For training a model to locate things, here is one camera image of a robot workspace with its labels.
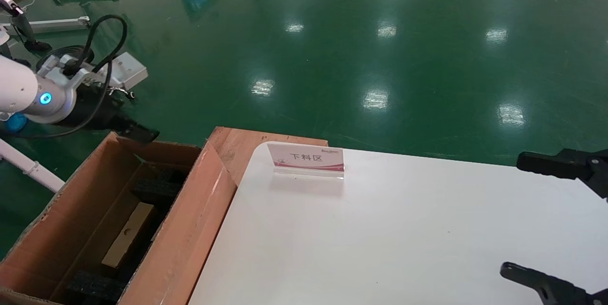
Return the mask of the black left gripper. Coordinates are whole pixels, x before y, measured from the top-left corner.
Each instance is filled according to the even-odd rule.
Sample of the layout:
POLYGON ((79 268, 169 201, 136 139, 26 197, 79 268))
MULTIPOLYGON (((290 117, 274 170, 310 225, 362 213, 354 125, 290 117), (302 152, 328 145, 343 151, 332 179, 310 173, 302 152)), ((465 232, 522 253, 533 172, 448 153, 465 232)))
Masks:
POLYGON ((130 117, 124 116, 122 101, 106 94, 101 105, 98 106, 100 97, 100 87, 79 86, 76 89, 76 104, 72 112, 59 121, 59 125, 73 128, 93 115, 84 129, 115 130, 119 136, 141 144, 150 144, 158 138, 160 135, 158 130, 145 127, 130 117))

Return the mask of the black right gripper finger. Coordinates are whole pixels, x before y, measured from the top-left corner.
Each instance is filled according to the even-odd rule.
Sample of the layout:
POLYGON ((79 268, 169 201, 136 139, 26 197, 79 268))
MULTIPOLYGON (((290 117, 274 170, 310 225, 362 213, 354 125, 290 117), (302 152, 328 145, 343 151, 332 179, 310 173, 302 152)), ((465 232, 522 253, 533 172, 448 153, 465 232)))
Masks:
POLYGON ((597 196, 608 198, 608 150, 597 152, 563 149, 556 155, 521 152, 517 169, 558 179, 582 181, 597 196))
POLYGON ((531 288, 544 305, 606 305, 608 290, 587 293, 569 281, 512 262, 504 262, 500 275, 514 283, 531 288))

